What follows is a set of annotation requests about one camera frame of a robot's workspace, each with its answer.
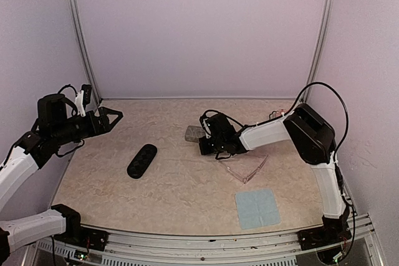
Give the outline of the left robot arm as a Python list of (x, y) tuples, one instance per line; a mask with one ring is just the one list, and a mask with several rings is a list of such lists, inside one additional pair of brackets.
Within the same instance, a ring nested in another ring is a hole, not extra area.
[[(35, 172), (53, 157), (61, 158), (60, 148), (76, 143), (81, 148), (87, 138), (104, 135), (113, 130), (123, 113), (107, 107), (97, 112), (85, 111), (84, 92), (75, 101), (63, 93), (53, 93), (39, 99), (38, 117), (32, 129), (12, 146), (1, 165), (1, 206)], [(72, 208), (57, 204), (29, 217), (1, 222), (1, 258), (48, 236), (59, 235), (81, 244), (87, 238), (87, 229), (80, 225), (81, 216)]]

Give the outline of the blue cleaning cloth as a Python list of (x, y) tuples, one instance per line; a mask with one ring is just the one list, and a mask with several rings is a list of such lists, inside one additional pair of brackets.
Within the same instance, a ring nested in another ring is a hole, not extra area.
[(242, 229), (256, 229), (281, 223), (271, 189), (238, 192), (235, 194), (235, 201)]

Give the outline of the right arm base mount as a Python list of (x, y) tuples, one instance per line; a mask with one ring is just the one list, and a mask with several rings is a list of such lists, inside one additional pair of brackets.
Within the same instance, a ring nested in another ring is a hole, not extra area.
[(347, 218), (342, 216), (333, 219), (323, 216), (321, 226), (300, 230), (297, 236), (301, 250), (316, 249), (351, 239)]

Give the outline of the black oval glasses case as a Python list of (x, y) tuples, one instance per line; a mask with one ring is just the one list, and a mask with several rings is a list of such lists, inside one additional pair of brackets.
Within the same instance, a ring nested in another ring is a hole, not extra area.
[(145, 144), (127, 167), (127, 174), (133, 179), (140, 179), (154, 160), (158, 149), (155, 145)]

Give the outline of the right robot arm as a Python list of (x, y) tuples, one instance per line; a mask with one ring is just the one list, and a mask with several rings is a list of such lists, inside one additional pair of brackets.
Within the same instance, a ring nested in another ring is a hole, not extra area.
[(214, 154), (217, 160), (221, 154), (232, 157), (280, 141), (292, 141), (300, 158), (311, 167), (322, 196), (323, 226), (319, 238), (331, 244), (347, 231), (350, 208), (336, 159), (335, 131), (313, 108), (300, 104), (274, 119), (242, 125), (240, 130), (234, 128), (231, 117), (218, 111), (212, 116), (204, 112), (199, 120), (205, 132), (199, 139), (200, 152), (203, 156)]

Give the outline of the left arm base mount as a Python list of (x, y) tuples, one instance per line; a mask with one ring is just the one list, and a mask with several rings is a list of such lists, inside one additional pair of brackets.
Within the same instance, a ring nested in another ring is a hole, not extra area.
[(105, 250), (108, 241), (108, 232), (82, 227), (80, 214), (64, 204), (56, 204), (51, 209), (61, 213), (66, 224), (65, 231), (62, 234), (56, 234), (55, 240), (84, 247), (89, 250), (98, 250), (101, 252)]

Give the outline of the grey glasses case green lining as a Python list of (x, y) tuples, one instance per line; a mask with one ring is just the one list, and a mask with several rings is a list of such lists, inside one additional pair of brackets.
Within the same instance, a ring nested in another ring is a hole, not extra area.
[(197, 143), (199, 139), (205, 137), (206, 133), (201, 126), (189, 125), (185, 131), (185, 141)]

